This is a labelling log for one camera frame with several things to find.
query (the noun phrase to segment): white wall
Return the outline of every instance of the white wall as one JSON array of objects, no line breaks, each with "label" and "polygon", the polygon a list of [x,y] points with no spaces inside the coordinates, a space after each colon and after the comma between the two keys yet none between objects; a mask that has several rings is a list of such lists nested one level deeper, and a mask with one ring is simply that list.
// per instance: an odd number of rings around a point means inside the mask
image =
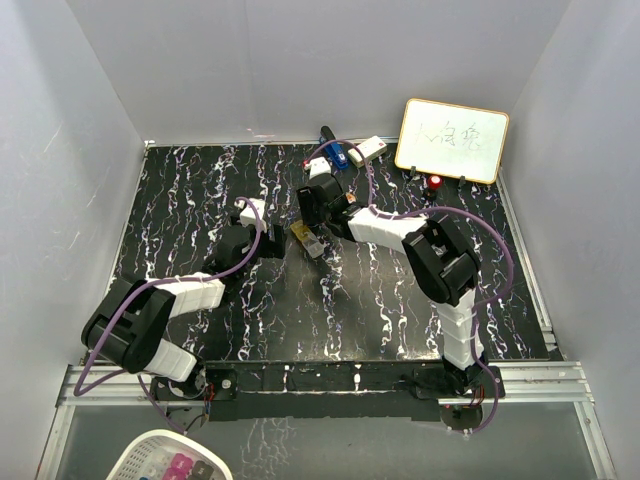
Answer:
[{"label": "white wall", "polygon": [[562,350],[621,479],[638,478],[640,4],[571,4],[512,115],[504,168]]},{"label": "white wall", "polygon": [[422,97],[511,111],[568,0],[67,0],[167,143],[397,136]]},{"label": "white wall", "polygon": [[143,144],[64,0],[0,0],[0,477],[33,478]]}]

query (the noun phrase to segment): glass panel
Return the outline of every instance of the glass panel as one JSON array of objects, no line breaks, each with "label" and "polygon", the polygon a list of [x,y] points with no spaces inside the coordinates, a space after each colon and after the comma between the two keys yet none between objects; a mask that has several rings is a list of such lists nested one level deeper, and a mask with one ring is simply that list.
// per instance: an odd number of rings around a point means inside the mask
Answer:
[{"label": "glass panel", "polygon": [[[105,478],[129,442],[156,428],[164,423],[151,407],[76,408],[57,478]],[[190,437],[236,479],[595,478],[571,403],[502,404],[468,440],[404,418],[241,420]]]}]

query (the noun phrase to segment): whiteboard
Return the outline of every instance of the whiteboard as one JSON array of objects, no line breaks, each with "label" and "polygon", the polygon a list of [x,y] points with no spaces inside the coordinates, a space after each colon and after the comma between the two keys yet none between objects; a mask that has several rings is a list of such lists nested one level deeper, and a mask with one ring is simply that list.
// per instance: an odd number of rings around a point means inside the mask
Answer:
[{"label": "whiteboard", "polygon": [[412,98],[404,112],[396,166],[493,183],[508,125],[506,113]]}]

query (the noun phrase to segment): pink object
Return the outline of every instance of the pink object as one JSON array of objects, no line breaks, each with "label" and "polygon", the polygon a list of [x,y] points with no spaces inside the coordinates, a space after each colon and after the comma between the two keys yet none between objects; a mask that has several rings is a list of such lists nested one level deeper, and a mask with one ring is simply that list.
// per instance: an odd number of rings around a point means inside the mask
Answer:
[{"label": "pink object", "polygon": [[187,480],[187,474],[185,472],[181,472],[180,470],[176,470],[175,468],[170,468],[164,474],[162,480]]},{"label": "pink object", "polygon": [[186,455],[176,453],[176,456],[171,460],[171,468],[185,474],[189,473],[193,468],[193,460]]}]

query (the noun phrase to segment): small white block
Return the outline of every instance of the small white block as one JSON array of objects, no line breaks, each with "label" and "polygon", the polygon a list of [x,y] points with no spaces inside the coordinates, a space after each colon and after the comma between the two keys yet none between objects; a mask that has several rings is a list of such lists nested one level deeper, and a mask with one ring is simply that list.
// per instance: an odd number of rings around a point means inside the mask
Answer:
[{"label": "small white block", "polygon": [[409,232],[422,227],[424,222],[419,217],[386,220],[363,208],[349,222],[349,230],[357,242],[371,242],[404,253],[402,240]]},{"label": "small white block", "polygon": [[[206,278],[209,275],[197,272],[189,277]],[[204,282],[176,282],[168,285],[159,285],[158,288],[166,290],[175,296],[170,318],[183,313],[195,312],[203,309],[217,308],[222,301],[224,284],[220,280]]]},{"label": "small white block", "polygon": [[[455,307],[449,304],[435,304],[444,335],[443,356],[461,370],[474,363],[471,355],[471,326],[475,294],[475,289],[469,290]],[[474,342],[479,357],[484,351],[484,346],[478,335]]]},{"label": "small white block", "polygon": [[195,365],[196,357],[163,339],[145,370],[176,382],[184,382]]},{"label": "small white block", "polygon": [[327,162],[327,159],[324,157],[309,160],[309,163],[305,165],[304,169],[309,172],[309,179],[322,173],[331,173],[331,165],[329,165],[329,162]]},{"label": "small white block", "polygon": [[[266,232],[267,222],[264,221],[265,202],[264,200],[258,200],[256,198],[251,198],[250,200],[251,203],[253,203],[253,205],[256,207],[256,210],[258,210],[258,216],[263,219],[262,231]],[[253,210],[251,210],[251,207],[249,207],[248,205],[240,213],[240,224],[243,227],[246,227],[247,225],[256,225],[256,216],[253,214]]]},{"label": "small white block", "polygon": [[[387,151],[387,144],[384,143],[380,137],[373,136],[359,144],[358,149],[362,152],[367,161],[371,161]],[[356,167],[360,168],[364,165],[362,157],[355,148],[350,149],[347,153],[349,155],[349,159]]]}]

